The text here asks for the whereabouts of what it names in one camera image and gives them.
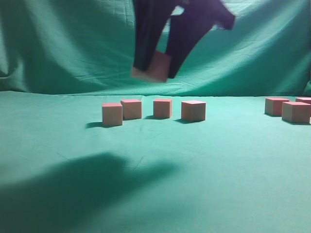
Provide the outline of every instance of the pink-topped block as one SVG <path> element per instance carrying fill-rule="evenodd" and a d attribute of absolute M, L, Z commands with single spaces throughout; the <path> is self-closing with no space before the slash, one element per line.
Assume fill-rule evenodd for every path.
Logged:
<path fill-rule="evenodd" d="M 284 102 L 282 119 L 291 123 L 310 123 L 311 104 L 303 102 Z"/>
<path fill-rule="evenodd" d="M 266 98 L 265 102 L 265 114 L 280 117 L 282 116 L 283 102 L 289 102 L 289 99 L 285 98 Z"/>
<path fill-rule="evenodd" d="M 171 56 L 155 51 L 150 66 L 143 72 L 132 67 L 131 76 L 150 83 L 165 83 L 170 70 Z"/>
<path fill-rule="evenodd" d="M 303 102 L 303 103 L 311 104 L 311 97 L 298 97 L 296 98 L 296 102 Z"/>
<path fill-rule="evenodd" d="M 142 118 L 142 103 L 140 100 L 121 100 L 123 119 L 132 120 Z"/>
<path fill-rule="evenodd" d="M 206 120 L 206 102 L 197 100 L 182 101 L 181 118 L 186 121 Z"/>
<path fill-rule="evenodd" d="M 155 99 L 154 100 L 154 118 L 170 118 L 172 116 L 171 99 Z"/>
<path fill-rule="evenodd" d="M 103 125 L 118 126 L 123 124 L 122 104 L 120 103 L 103 103 Z"/>

